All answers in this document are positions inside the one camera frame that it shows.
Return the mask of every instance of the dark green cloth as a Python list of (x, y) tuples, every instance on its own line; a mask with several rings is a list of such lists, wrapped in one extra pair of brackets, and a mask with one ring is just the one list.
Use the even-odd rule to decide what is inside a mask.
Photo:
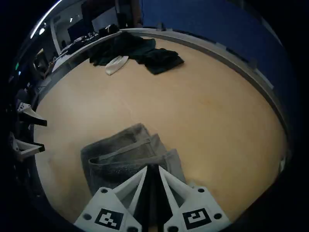
[(164, 48), (153, 49), (142, 55), (141, 58), (136, 59), (136, 61), (139, 64), (145, 64), (152, 74), (163, 73), (183, 63), (177, 52)]
[(94, 66), (105, 66), (117, 56), (128, 56), (139, 64), (144, 64), (152, 74), (165, 72), (183, 63), (177, 52), (155, 47), (154, 39), (143, 39), (123, 32), (96, 46), (90, 57), (90, 63)]

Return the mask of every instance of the blue wall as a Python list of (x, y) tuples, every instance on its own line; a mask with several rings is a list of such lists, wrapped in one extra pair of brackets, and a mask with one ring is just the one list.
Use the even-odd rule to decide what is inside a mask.
[(292, 65), (285, 49), (257, 19), (226, 0), (140, 0), (140, 6), (144, 27), (162, 22), (166, 28), (219, 42), (246, 60), (256, 59), (297, 129), (299, 101)]

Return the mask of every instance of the gray towel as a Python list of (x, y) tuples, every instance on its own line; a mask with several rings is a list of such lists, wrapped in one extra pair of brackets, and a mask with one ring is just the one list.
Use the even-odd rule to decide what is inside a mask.
[(167, 151), (158, 134), (150, 136), (141, 123), (86, 146), (81, 160), (92, 195), (100, 187), (117, 187), (148, 164), (159, 164), (185, 182), (177, 151)]

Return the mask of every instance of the white cloth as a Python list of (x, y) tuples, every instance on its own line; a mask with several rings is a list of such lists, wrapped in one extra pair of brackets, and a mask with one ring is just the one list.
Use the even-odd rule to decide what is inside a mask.
[(105, 66), (105, 71), (108, 75), (117, 72), (128, 61), (128, 56), (117, 56)]

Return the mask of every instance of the round table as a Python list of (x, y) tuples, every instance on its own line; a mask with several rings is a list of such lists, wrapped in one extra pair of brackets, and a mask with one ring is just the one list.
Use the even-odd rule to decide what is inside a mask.
[(264, 97), (240, 74), (192, 48), (156, 39), (185, 61), (152, 75), (129, 60), (112, 76), (89, 60), (63, 77), (37, 113), (38, 173), (52, 207), (75, 222), (91, 199), (80, 150), (135, 123), (176, 148), (188, 182), (206, 186), (231, 221), (275, 180), (284, 130)]

